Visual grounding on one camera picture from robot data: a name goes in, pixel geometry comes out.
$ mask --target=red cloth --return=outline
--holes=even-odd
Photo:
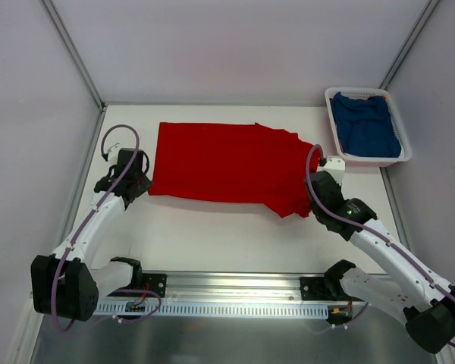
[[[282,218],[306,217],[303,179],[312,144],[254,125],[160,123],[149,194],[213,202],[264,203]],[[316,170],[317,151],[310,162]]]

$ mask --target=blue cloth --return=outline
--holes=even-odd
[[[388,104],[382,96],[362,100],[337,93],[331,107],[345,153],[360,157],[400,156],[401,145],[394,135]]]

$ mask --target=white wall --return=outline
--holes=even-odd
[[[30,263],[57,244],[96,113],[39,1],[0,2],[0,363]]]
[[[378,86],[427,0],[55,0],[106,102],[323,105]]]
[[[414,153],[389,170],[410,239],[455,283],[455,0],[441,2],[390,91]]]

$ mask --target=white table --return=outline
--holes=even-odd
[[[257,122],[297,132],[301,140],[321,144],[326,155],[334,153],[326,109],[307,107],[109,106],[99,141],[113,125],[134,127],[140,134],[140,147],[150,157],[151,178],[161,121]],[[129,130],[113,132],[106,147],[116,142],[134,146]],[[85,211],[94,184],[107,171],[98,143],[78,216]],[[343,192],[346,197],[366,202],[396,236],[378,168],[348,167]],[[160,271],[322,273],[340,259],[347,259],[368,273],[383,273],[366,254],[326,231],[313,215],[282,219],[261,205],[200,202],[170,196],[144,195],[136,200],[109,228],[93,268],[99,268],[113,256],[140,259],[143,269]]]

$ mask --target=white plastic basket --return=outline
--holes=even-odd
[[[397,158],[373,158],[373,157],[359,157],[356,155],[346,154],[340,146],[339,138],[337,136],[337,125],[335,124],[334,115],[332,114],[331,99],[336,93],[341,93],[343,96],[350,99],[364,99],[367,100],[372,96],[383,96],[388,104],[389,113],[391,114],[391,122],[393,124],[393,131],[396,138],[401,144],[401,154]],[[396,105],[388,91],[383,89],[369,89],[357,87],[331,87],[325,90],[325,101],[327,102],[328,116],[331,121],[332,136],[334,138],[335,149],[337,154],[342,157],[348,165],[366,165],[373,167],[387,167],[396,162],[405,162],[410,160],[412,156],[410,143],[403,128],[400,114],[397,112]]]

